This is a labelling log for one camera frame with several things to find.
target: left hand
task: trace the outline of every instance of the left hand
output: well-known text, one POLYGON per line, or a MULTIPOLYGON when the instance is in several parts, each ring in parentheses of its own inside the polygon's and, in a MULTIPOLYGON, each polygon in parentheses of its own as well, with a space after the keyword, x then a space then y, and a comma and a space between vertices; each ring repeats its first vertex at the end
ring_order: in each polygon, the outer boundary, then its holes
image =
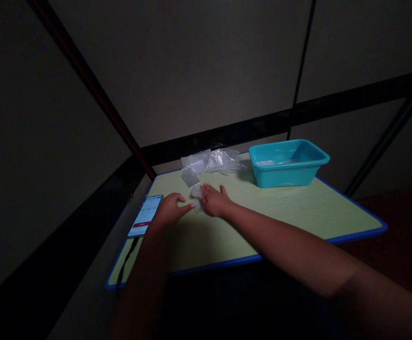
POLYGON ((186 201, 179 193, 171 193, 166 196, 162 203, 160 203, 150 226, 171 226, 175 224, 182 215, 195 208, 194 204, 178 207, 178 200, 182 202, 186 201))

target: red button on screen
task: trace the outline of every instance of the red button on screen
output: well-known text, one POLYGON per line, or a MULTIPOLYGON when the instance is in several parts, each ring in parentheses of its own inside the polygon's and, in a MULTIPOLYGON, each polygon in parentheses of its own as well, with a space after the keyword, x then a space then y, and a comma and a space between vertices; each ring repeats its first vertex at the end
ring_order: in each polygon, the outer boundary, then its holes
POLYGON ((151 223, 151 222, 135 223, 135 224, 134 224, 134 228, 145 227, 145 226, 148 226, 149 223, 151 223))

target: hand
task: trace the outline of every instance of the hand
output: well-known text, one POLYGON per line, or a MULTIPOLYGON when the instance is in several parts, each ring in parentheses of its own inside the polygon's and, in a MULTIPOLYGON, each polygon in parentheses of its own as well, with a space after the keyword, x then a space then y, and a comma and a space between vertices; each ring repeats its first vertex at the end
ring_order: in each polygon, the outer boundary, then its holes
POLYGON ((160 203, 150 226, 171 226, 175 224, 182 215, 195 208, 194 204, 178 207, 178 200, 182 202, 186 201, 186 199, 179 193, 171 193, 166 196, 162 203, 160 203))
POLYGON ((203 194, 201 203, 203 203, 205 212, 211 216, 223 217, 226 210, 233 203, 222 184, 220 185, 220 192, 210 184, 202 184, 201 193, 203 194))

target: blue table edge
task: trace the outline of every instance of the blue table edge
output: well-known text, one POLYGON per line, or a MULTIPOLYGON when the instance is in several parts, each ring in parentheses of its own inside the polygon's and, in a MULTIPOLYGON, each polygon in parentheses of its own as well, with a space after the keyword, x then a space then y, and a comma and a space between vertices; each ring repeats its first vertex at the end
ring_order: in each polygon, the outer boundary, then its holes
MULTIPOLYGON (((359 231, 359 232, 354 233, 354 234, 338 236, 338 237, 335 237, 335 238, 328 238, 328 239, 326 239, 327 242, 332 243, 332 244, 340 244, 340 243, 344 243, 344 242, 356 241, 356 240, 363 239, 363 238, 370 238, 370 237, 373 237, 373 236, 381 235, 382 233, 386 232, 389 229, 388 226, 387 226, 387 223, 385 223, 382 219, 377 217, 375 214, 369 212, 363 206, 361 206, 357 202, 353 201, 348 196, 341 193, 340 191, 335 189, 333 186, 331 186, 327 182, 323 181, 318 176, 315 176, 315 177, 317 179, 319 179, 321 182, 323 182, 324 184, 326 184, 329 188, 333 189, 334 191, 339 193, 341 196, 346 198, 348 201, 352 202, 353 204, 355 204, 356 206, 361 208, 367 214, 369 214, 370 216, 374 217, 376 220, 381 222, 381 227, 380 228, 376 228, 376 229, 372 229, 372 230, 366 230, 366 231, 359 231)), ((153 184, 154 184, 154 182, 151 184, 151 187, 149 188, 148 192, 151 191, 151 188, 153 187, 153 184)), ((110 271, 110 274, 107 277, 107 281, 105 282, 105 288, 106 289, 116 289, 116 284, 109 285, 108 281, 110 280, 110 277, 112 276, 112 273, 113 273, 113 270, 115 269, 116 263, 118 263, 118 260, 121 257, 121 253, 124 250, 126 242, 124 242, 124 245, 121 248, 120 254, 117 257, 117 259, 115 261, 115 264, 113 265, 112 270, 110 271)), ((234 267, 234 266, 237 266, 237 265, 248 264, 248 263, 252 263, 252 262, 256 262, 256 261, 261 261, 262 259, 263 259, 263 256, 261 256, 260 254, 255 254, 255 255, 250 255, 250 256, 246 256, 246 257, 241 257, 241 258, 238 258, 238 259, 206 264, 204 266, 190 268, 190 269, 184 269, 184 270, 181 270, 181 271, 178 271, 178 272, 169 273, 168 275, 169 276, 178 276, 178 275, 190 274, 190 273, 195 273, 195 272, 200 272, 200 271, 205 271, 205 270, 211 270, 211 269, 219 269, 219 268, 222 269, 222 268, 234 267)), ((125 284, 126 284, 125 282, 122 282, 121 287, 124 287, 125 284)))

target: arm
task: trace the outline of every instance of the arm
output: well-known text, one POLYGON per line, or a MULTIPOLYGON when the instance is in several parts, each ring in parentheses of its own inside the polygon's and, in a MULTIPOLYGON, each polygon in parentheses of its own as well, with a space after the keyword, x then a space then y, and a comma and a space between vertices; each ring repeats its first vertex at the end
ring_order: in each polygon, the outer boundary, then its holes
POLYGON ((149 225, 126 286, 116 306, 108 339, 155 338, 167 277, 165 231, 194 205, 180 194, 169 194, 149 225))
POLYGON ((330 299, 348 325, 376 337, 412 337, 412 294, 330 243, 202 186, 205 212, 229 221, 277 267, 330 299))

